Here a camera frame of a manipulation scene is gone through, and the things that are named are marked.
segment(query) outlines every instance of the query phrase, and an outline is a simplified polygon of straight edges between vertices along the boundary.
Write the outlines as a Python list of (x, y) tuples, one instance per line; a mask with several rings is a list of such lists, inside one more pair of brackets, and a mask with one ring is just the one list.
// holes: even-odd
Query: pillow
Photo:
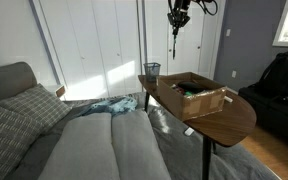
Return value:
[(41, 84), (14, 97), (1, 100), (0, 106), (42, 122), (44, 132), (47, 132), (71, 110)]
[(42, 130), (41, 122), (0, 107), (0, 179), (17, 166)]

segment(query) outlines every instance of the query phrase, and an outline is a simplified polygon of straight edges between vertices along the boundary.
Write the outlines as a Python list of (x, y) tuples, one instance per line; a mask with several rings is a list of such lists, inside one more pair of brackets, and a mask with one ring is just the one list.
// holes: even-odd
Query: wooden floor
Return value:
[(241, 144), (281, 179), (288, 180), (288, 144), (256, 127)]

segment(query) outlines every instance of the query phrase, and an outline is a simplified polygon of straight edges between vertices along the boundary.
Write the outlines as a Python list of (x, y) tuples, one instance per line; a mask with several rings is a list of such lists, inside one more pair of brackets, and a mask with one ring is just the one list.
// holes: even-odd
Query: wooden table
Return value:
[[(158, 97), (156, 83), (146, 81), (144, 75), (138, 78), (146, 89), (145, 111), (150, 96), (167, 109)], [(224, 147), (233, 146), (248, 136), (256, 124), (255, 111), (248, 102), (230, 91), (227, 91), (226, 96), (232, 98), (233, 102), (225, 102), (223, 111), (183, 121), (203, 135), (203, 180), (208, 179), (212, 142)]]

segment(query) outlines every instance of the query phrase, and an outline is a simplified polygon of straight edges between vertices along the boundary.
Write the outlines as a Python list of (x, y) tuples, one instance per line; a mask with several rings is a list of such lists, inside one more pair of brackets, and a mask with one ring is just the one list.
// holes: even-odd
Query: cardboard box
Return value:
[[(192, 96), (184, 96), (171, 87), (181, 81), (195, 82), (210, 90)], [(223, 109), (226, 87), (205, 77), (187, 72), (160, 76), (157, 79), (157, 84), (161, 101), (175, 117), (182, 121), (219, 112)]]

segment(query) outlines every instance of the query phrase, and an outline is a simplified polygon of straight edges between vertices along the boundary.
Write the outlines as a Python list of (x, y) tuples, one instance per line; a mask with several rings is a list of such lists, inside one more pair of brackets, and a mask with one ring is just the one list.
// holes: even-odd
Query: mesh trash can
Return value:
[(160, 67), (159, 63), (145, 63), (145, 76), (146, 80), (149, 82), (156, 82), (156, 76), (160, 75)]

